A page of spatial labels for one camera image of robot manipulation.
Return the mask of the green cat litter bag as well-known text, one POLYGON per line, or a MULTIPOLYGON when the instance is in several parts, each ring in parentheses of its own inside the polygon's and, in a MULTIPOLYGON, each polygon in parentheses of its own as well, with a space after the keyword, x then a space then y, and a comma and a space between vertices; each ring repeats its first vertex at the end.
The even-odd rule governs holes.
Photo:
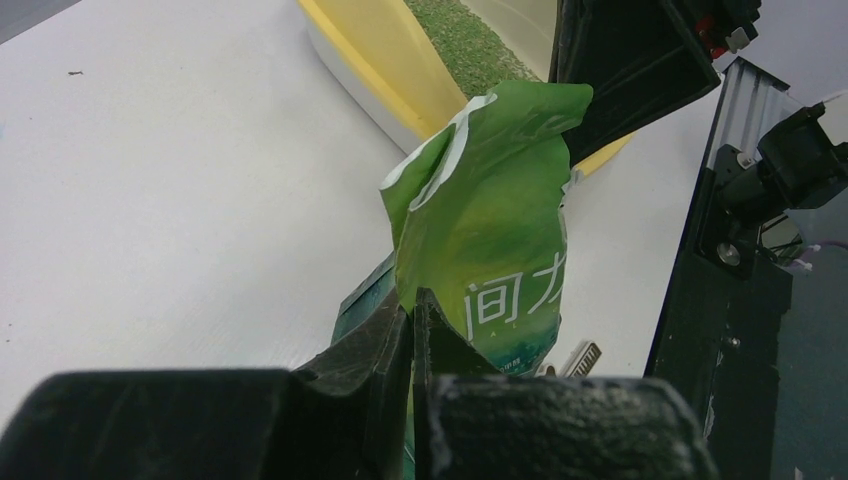
POLYGON ((495 368, 538 371, 557 341, 571 179, 565 132, 586 84, 507 80, 476 96, 380 185, 392 251, 342 302, 332 337, 395 291, 431 290, 448 323, 495 368))

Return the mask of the yellow litter box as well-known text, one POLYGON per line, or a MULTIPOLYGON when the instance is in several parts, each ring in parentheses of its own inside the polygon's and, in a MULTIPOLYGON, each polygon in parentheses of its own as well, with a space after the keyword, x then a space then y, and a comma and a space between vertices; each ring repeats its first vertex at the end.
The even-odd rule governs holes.
MULTIPOLYGON (((540 81, 549 77, 556 1, 460 1, 540 81)), ((301 0, 324 65, 404 152, 437 133, 471 99, 451 77, 405 1, 301 0)))

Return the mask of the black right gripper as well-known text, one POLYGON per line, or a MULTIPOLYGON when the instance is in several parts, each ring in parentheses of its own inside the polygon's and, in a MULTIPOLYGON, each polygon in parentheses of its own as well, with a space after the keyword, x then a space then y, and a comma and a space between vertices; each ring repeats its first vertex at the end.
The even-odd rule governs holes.
POLYGON ((560 1, 549 80, 593 98, 566 131, 577 165, 608 144, 700 99, 719 84, 712 61, 759 36, 761 1, 560 1))

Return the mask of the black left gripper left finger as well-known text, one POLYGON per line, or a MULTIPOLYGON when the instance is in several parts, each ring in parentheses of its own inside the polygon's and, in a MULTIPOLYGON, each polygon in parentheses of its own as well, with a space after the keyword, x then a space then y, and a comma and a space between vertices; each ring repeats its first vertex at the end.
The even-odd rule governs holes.
POLYGON ((294 369, 54 375, 1 439, 5 479, 399 479, 412 332, 395 293, 294 369))

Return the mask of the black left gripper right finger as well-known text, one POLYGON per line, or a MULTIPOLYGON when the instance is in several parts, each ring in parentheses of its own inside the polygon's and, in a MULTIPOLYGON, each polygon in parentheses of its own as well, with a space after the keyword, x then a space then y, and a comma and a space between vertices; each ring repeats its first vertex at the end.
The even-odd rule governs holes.
POLYGON ((419 479, 715 479, 684 399, 656 379, 499 372, 446 320, 435 294, 413 313, 419 479))

